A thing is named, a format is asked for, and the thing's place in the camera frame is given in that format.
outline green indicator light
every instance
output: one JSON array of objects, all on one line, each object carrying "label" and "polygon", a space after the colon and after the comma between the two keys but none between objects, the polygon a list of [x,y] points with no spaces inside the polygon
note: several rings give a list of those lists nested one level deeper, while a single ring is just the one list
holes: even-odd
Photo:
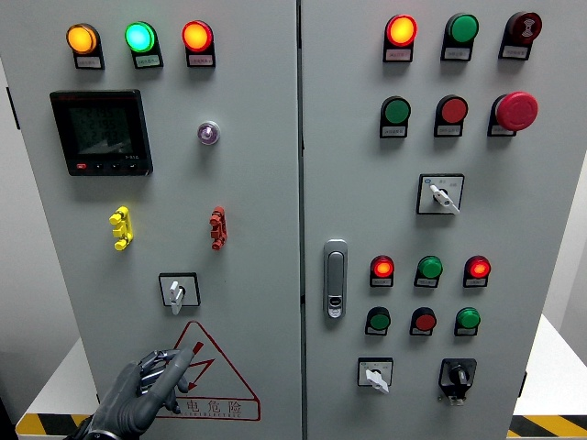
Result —
[{"label": "green indicator light", "polygon": [[385,107],[385,117],[392,124],[401,124],[410,116],[410,106],[403,99],[394,99]]},{"label": "green indicator light", "polygon": [[128,25],[125,39],[135,52],[148,52],[155,45],[155,32],[147,23],[138,21]]},{"label": "green indicator light", "polygon": [[469,15],[457,16],[452,20],[449,34],[459,43],[467,43],[477,37],[479,22]]},{"label": "green indicator light", "polygon": [[467,307],[466,309],[462,309],[459,314],[457,314],[457,322],[464,328],[475,328],[481,322],[481,317],[477,309],[472,307]]},{"label": "green indicator light", "polygon": [[442,263],[438,257],[424,257],[418,263],[418,270],[426,278],[433,280],[442,273]]},{"label": "green indicator light", "polygon": [[376,314],[371,318],[371,327],[375,330],[385,330],[391,323],[389,316],[384,314]]}]

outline warning sign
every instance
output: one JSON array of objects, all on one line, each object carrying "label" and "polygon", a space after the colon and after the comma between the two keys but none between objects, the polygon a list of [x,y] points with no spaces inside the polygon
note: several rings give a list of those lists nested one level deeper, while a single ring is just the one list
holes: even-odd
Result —
[{"label": "warning sign", "polygon": [[202,325],[190,321],[175,348],[202,343],[194,363],[185,372],[187,394],[178,393],[181,414],[163,408],[159,418],[260,421],[260,401],[222,348]]}]

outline yellow black hazard stripe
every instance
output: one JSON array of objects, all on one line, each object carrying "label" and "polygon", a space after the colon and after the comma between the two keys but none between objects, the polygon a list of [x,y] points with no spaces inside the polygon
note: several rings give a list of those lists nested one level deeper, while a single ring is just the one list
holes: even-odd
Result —
[{"label": "yellow black hazard stripe", "polygon": [[24,415],[17,425],[19,435],[71,435],[89,415],[31,414]]},{"label": "yellow black hazard stripe", "polygon": [[515,415],[507,436],[587,438],[587,415]]}]

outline orange indicator light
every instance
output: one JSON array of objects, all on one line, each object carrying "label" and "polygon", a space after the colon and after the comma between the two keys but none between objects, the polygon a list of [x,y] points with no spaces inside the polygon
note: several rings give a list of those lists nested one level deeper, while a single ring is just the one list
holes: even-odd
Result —
[{"label": "orange indicator light", "polygon": [[487,278],[492,267],[485,257],[473,257],[467,264],[467,271],[476,279]]},{"label": "orange indicator light", "polygon": [[91,53],[98,44],[96,34],[96,30],[90,25],[84,23],[73,25],[67,30],[67,44],[79,55]]},{"label": "orange indicator light", "polygon": [[212,29],[203,21],[191,21],[183,27],[183,44],[192,52],[202,52],[210,47],[214,37]]},{"label": "orange indicator light", "polygon": [[387,39],[395,46],[405,47],[414,42],[418,26],[410,16],[395,16],[387,24]]},{"label": "orange indicator light", "polygon": [[388,278],[393,274],[393,261],[389,257],[378,257],[371,264],[373,273],[378,278]]}]

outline gray robotic arm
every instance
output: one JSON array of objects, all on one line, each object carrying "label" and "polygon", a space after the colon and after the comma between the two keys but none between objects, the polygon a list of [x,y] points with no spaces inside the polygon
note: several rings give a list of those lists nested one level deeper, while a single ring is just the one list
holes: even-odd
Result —
[{"label": "gray robotic arm", "polygon": [[149,429],[161,407],[179,413],[174,388],[177,385],[181,392],[188,391],[183,373],[203,346],[198,343],[193,349],[154,351],[138,364],[128,364],[91,422],[68,438],[135,440]]}]

